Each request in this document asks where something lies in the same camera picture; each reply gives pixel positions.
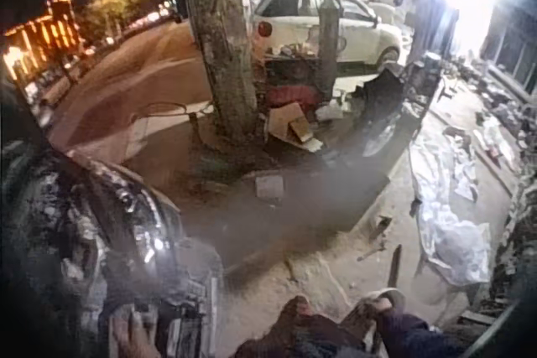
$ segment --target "car window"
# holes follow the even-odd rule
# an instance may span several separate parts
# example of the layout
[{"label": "car window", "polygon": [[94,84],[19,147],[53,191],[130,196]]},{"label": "car window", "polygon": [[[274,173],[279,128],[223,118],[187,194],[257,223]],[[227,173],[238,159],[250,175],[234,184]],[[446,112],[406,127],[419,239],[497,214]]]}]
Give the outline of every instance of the car window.
[{"label": "car window", "polygon": [[262,0],[255,13],[263,17],[298,16],[298,0]]},{"label": "car window", "polygon": [[319,7],[323,0],[299,0],[298,15],[302,17],[319,17]]},{"label": "car window", "polygon": [[341,5],[342,17],[348,18],[351,20],[362,20],[362,21],[372,21],[371,16],[363,10],[358,3],[353,2],[352,0],[339,0]]}]

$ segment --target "car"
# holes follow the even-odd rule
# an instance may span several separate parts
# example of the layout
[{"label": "car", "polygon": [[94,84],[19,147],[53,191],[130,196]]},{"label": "car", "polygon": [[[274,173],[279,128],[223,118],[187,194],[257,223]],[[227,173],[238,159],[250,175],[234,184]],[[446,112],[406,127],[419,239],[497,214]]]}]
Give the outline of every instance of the car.
[{"label": "car", "polygon": [[[264,65],[286,45],[318,46],[319,7],[324,0],[261,0],[253,15],[253,59]],[[358,0],[336,0],[340,11],[337,61],[381,66],[397,61],[402,35]]]}]

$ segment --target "car tail light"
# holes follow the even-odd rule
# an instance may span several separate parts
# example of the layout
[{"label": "car tail light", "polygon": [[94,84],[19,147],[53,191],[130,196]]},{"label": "car tail light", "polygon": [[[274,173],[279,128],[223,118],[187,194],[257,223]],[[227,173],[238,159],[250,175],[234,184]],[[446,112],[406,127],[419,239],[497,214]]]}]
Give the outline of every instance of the car tail light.
[{"label": "car tail light", "polygon": [[269,37],[270,35],[272,35],[272,24],[267,23],[266,21],[262,21],[258,25],[258,33],[262,37]]}]

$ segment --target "parked car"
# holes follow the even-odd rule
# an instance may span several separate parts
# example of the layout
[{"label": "parked car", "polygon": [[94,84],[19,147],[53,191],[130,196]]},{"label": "parked car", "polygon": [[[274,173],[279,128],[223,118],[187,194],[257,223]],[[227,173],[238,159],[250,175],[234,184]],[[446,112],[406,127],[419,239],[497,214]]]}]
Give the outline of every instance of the parked car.
[{"label": "parked car", "polygon": [[[285,45],[318,46],[319,7],[324,0],[261,0],[253,16],[253,57],[260,63]],[[386,24],[365,3],[336,0],[340,10],[338,62],[380,66],[398,60],[401,31]]]}]

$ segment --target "car wheel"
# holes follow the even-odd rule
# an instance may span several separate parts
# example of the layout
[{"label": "car wheel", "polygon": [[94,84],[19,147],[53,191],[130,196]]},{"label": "car wheel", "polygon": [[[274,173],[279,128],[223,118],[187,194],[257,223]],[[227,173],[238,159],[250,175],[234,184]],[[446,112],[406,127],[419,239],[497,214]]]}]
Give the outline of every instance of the car wheel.
[{"label": "car wheel", "polygon": [[399,52],[396,49],[386,49],[378,58],[377,70],[382,71],[383,66],[388,62],[397,62],[399,60]]}]

